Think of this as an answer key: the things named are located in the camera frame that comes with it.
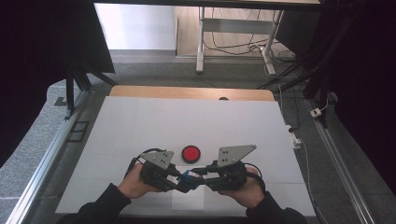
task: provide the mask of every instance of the hand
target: hand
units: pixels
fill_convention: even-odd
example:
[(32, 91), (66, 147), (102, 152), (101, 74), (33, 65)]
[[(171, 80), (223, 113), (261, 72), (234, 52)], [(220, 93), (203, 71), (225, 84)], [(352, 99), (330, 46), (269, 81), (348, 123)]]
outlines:
[(136, 164), (123, 181), (119, 184), (120, 192), (130, 199), (140, 198), (148, 192), (160, 192), (158, 189), (147, 185), (140, 176), (143, 164)]
[[(257, 174), (254, 168), (247, 167), (247, 171)], [(252, 177), (247, 178), (245, 185), (239, 190), (220, 190), (219, 194), (234, 198), (239, 204), (246, 208), (255, 208), (264, 199), (262, 188), (257, 180)]]

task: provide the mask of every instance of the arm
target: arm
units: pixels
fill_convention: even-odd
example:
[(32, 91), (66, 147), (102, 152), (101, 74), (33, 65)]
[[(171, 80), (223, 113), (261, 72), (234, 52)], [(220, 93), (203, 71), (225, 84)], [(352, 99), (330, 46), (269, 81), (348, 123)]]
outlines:
[(140, 198), (148, 192), (156, 191), (143, 183), (140, 176), (142, 164), (137, 164), (125, 179), (116, 187), (110, 184), (94, 203), (84, 204), (77, 214), (67, 215), (58, 224), (107, 224), (112, 223), (131, 199)]
[[(247, 170), (257, 174), (256, 169), (248, 167)], [(247, 208), (247, 217), (258, 219), (262, 223), (306, 223), (305, 217), (299, 212), (291, 208), (281, 209), (270, 192), (262, 192), (259, 183), (251, 177), (247, 178), (247, 183), (241, 189), (223, 190), (219, 193), (234, 198)]]

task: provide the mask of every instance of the white wall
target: white wall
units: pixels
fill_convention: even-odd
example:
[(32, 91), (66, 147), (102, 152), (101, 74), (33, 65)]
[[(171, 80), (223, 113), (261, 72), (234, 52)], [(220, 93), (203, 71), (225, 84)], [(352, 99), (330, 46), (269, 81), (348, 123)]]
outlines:
[(109, 49), (176, 49), (173, 7), (95, 4)]

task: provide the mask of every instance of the red button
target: red button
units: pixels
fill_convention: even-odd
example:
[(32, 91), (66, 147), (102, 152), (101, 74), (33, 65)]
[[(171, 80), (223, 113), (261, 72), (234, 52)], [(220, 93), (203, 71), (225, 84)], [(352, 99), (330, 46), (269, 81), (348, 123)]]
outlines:
[(189, 164), (195, 163), (201, 157), (201, 151), (199, 150), (198, 147), (187, 146), (183, 148), (183, 151), (181, 151), (181, 157), (183, 158), (183, 161), (186, 163)]

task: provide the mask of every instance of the black sleeve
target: black sleeve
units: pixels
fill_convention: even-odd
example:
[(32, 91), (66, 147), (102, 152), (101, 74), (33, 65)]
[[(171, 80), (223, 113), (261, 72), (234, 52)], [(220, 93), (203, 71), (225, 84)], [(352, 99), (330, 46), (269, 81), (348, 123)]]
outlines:
[(84, 204), (77, 214), (62, 217), (58, 224), (112, 223), (120, 211), (130, 203), (130, 199), (126, 198), (115, 185), (110, 184), (96, 202)]
[(265, 198), (253, 209), (247, 210), (247, 217), (261, 224), (305, 224), (306, 219), (294, 209), (281, 209), (270, 192), (265, 191)]

